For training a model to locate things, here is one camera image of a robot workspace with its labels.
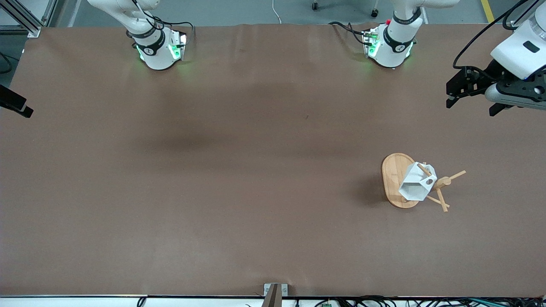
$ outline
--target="gray floor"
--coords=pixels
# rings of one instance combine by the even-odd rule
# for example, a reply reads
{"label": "gray floor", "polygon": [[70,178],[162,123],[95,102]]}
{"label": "gray floor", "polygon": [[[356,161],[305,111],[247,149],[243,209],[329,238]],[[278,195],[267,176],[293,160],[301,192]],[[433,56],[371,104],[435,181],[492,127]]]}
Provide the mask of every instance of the gray floor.
{"label": "gray floor", "polygon": [[[379,1],[379,16],[370,17],[374,0],[318,0],[319,10],[311,10],[312,0],[275,0],[275,8],[283,23],[325,24],[330,21],[362,23],[384,21],[391,17],[393,6]],[[498,16],[515,0],[491,1]],[[277,23],[271,0],[162,0],[153,13],[167,21],[190,21],[200,26],[232,26],[241,23]],[[430,23],[485,23],[480,0],[461,0],[453,8],[428,9]],[[87,0],[64,0],[56,14],[55,26],[103,27],[121,26],[106,13],[89,5]],[[0,35],[0,52],[20,57],[25,36]],[[9,86],[13,72],[0,75],[0,84]]]}

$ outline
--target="table surface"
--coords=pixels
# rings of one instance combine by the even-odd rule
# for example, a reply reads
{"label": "table surface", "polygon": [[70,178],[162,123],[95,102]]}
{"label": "table surface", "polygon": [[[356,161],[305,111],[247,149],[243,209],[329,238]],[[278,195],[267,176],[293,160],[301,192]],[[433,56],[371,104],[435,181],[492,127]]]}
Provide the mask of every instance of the table surface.
{"label": "table surface", "polygon": [[[45,28],[0,121],[1,294],[538,296],[545,113],[445,108],[483,25],[427,25],[396,70],[331,26],[199,28],[152,71],[123,28]],[[461,63],[485,67],[499,27]],[[451,205],[384,196],[403,152]]]}

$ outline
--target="wooden base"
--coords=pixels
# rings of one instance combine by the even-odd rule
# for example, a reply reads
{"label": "wooden base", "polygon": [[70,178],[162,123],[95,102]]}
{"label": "wooden base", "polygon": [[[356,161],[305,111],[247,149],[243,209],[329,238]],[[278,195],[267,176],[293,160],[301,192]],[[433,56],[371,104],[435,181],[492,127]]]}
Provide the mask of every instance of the wooden base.
{"label": "wooden base", "polygon": [[404,180],[406,169],[415,161],[404,153],[393,153],[383,160],[381,172],[383,173],[383,185],[389,202],[398,208],[411,208],[417,205],[417,200],[406,200],[398,189]]}

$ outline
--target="white cable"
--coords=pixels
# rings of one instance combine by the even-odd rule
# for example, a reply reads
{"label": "white cable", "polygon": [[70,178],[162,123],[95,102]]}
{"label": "white cable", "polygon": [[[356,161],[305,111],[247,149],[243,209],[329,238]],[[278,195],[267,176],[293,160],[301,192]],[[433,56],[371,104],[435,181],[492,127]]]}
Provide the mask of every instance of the white cable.
{"label": "white cable", "polygon": [[275,0],[272,0],[272,2],[271,2],[271,8],[273,8],[273,12],[275,13],[275,15],[277,15],[278,23],[282,24],[281,17],[277,14],[277,11],[275,11]]}

